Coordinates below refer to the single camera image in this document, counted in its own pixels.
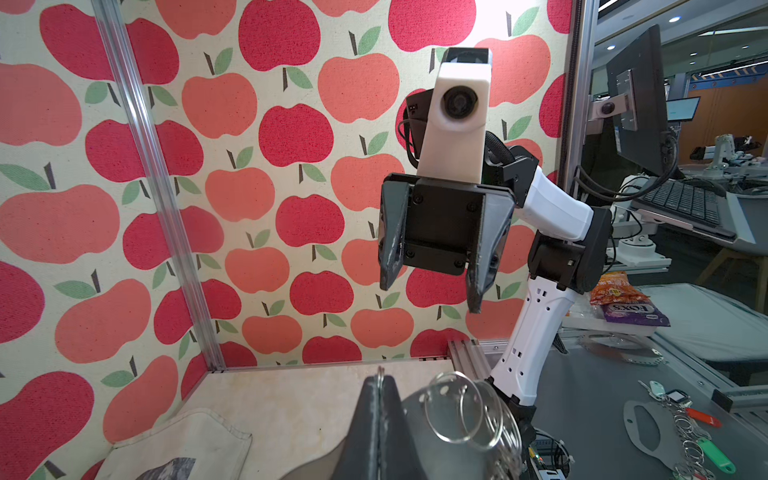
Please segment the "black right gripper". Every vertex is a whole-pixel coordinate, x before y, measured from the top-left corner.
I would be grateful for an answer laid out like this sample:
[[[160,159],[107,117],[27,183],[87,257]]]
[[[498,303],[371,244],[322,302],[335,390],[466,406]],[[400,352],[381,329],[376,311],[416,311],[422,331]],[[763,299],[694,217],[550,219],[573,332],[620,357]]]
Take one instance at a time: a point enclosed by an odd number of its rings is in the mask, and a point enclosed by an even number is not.
[[[498,272],[514,209],[510,190],[388,175],[380,198],[380,288],[392,287],[404,263],[460,276],[468,261],[467,304],[471,313],[480,313]]]

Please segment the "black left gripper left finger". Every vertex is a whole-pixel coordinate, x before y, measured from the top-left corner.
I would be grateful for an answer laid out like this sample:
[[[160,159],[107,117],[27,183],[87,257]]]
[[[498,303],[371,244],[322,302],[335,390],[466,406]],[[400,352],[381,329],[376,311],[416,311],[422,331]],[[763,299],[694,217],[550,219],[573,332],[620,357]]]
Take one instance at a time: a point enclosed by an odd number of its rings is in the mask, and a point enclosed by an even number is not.
[[[347,435],[347,478],[386,479],[385,372],[364,382]]]

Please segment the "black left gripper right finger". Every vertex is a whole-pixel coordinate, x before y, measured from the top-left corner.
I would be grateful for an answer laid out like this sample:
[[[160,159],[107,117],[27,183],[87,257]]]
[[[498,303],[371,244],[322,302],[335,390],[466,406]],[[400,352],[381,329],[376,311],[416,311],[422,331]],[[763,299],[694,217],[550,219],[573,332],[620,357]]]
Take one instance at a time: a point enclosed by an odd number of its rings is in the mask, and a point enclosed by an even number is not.
[[[392,376],[382,377],[379,399],[379,478],[426,479]]]

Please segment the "metal key organizer plate with rings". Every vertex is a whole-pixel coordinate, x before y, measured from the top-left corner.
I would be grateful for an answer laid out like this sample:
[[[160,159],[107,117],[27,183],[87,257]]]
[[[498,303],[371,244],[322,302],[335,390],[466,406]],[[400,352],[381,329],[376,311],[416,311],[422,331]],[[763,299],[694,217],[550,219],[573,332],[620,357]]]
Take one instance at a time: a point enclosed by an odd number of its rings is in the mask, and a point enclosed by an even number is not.
[[[523,442],[517,422],[489,383],[443,372],[400,398],[426,479],[521,476]],[[348,479],[347,435],[308,464],[304,478]]]

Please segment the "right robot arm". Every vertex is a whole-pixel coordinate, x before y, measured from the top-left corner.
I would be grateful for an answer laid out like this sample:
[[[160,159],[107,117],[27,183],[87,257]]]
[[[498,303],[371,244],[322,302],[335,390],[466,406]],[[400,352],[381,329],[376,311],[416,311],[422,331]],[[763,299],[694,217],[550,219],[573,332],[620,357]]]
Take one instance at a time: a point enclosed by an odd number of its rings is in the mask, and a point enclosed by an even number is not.
[[[611,233],[606,208],[578,201],[553,183],[521,146],[487,133],[479,184],[392,173],[381,187],[380,287],[402,267],[464,275],[480,313],[495,282],[513,216],[535,227],[528,292],[507,347],[487,380],[521,430],[531,427],[540,375],[563,318],[598,283]]]

